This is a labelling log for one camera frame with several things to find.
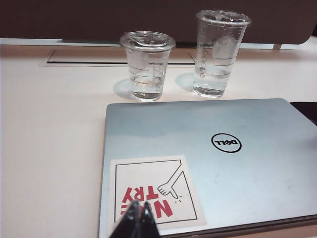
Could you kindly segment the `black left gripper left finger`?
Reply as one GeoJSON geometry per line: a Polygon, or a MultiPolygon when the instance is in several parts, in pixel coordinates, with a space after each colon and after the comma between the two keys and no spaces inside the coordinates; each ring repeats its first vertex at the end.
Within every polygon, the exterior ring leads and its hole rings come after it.
{"type": "Polygon", "coordinates": [[[133,200],[127,211],[117,224],[116,228],[110,235],[111,238],[139,238],[140,221],[139,221],[139,202],[133,200]]]}

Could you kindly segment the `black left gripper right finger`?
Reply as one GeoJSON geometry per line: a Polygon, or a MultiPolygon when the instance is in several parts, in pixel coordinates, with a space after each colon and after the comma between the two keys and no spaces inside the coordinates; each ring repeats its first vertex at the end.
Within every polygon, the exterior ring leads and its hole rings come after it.
{"type": "Polygon", "coordinates": [[[145,202],[141,209],[136,231],[137,238],[160,237],[149,202],[145,202]]]}

